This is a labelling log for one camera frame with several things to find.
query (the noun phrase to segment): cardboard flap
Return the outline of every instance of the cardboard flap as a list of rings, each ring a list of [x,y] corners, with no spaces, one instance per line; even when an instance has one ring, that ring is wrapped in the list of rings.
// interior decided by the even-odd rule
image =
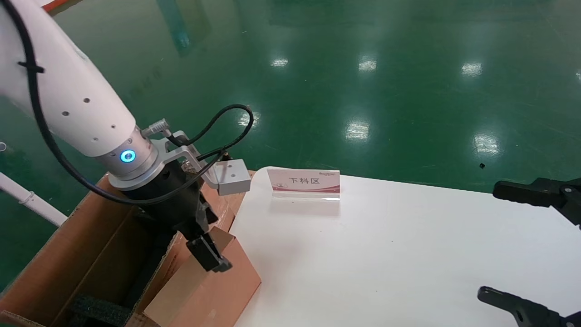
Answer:
[[[21,316],[15,315],[12,312],[8,311],[0,312],[0,322],[17,327],[44,327],[42,325],[37,324],[34,321],[22,318]]]
[[[212,228],[210,235],[220,252],[224,251],[234,239],[234,236],[219,228]],[[197,290],[211,273],[205,271],[194,257],[189,258],[145,308],[145,315],[156,317],[155,321],[161,326],[168,326],[192,292]]]
[[[97,184],[122,196],[107,175]],[[0,311],[50,326],[131,206],[89,193],[0,298]]]

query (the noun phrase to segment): green floor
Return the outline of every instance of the green floor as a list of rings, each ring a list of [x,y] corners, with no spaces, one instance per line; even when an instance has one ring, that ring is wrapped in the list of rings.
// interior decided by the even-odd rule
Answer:
[[[222,106],[249,104],[258,120],[231,152],[250,169],[480,192],[581,175],[579,1],[83,0],[59,11],[142,127],[166,118],[193,135]],[[86,191],[32,120],[6,99],[0,108],[0,171],[69,213]],[[229,142],[244,118],[225,116],[199,147]],[[104,173],[66,150],[92,180]],[[1,290],[54,228],[6,194],[0,206]]]

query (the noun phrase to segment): cardboard box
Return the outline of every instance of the cardboard box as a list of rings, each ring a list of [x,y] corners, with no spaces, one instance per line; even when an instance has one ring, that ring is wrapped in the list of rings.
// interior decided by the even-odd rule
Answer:
[[[206,272],[190,257],[145,308],[161,327],[232,327],[258,289],[260,277],[238,240],[219,228],[210,235],[233,267]]]
[[[97,185],[119,194],[106,176]],[[221,227],[228,230],[235,213],[224,205],[225,199],[213,201],[223,207],[224,212],[214,211],[222,218]],[[142,312],[191,255],[184,237],[176,233],[163,245],[152,275],[144,279],[142,267],[150,261],[148,252],[159,244],[158,235],[137,221],[137,211],[89,193],[0,295],[0,323],[64,327],[73,315],[70,305],[79,294],[123,305],[136,280],[142,279],[145,286],[135,293],[137,302],[129,308],[131,316],[125,325],[157,326]]]

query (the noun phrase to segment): robotic arm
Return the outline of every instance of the robotic arm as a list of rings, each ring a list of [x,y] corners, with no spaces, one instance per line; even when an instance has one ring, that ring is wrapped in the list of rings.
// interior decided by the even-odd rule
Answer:
[[[0,0],[0,94],[37,121],[41,134],[57,160],[79,182],[109,200],[139,205],[151,217],[181,232],[187,246],[205,270],[231,267],[208,234],[216,220],[200,200],[201,177],[223,196],[250,189],[244,161],[218,160],[239,142],[253,123],[243,105],[224,108],[192,140],[172,133],[162,119],[141,130],[135,118],[89,58],[54,20],[32,0]],[[250,115],[245,131],[231,144],[200,155],[193,142],[230,109]],[[95,158],[109,172],[109,182],[128,199],[101,190],[84,179],[66,160],[51,132],[84,155]],[[150,140],[162,133],[165,138]],[[171,144],[177,148],[170,150]],[[206,163],[205,158],[215,155]],[[182,171],[186,158],[197,171]]]

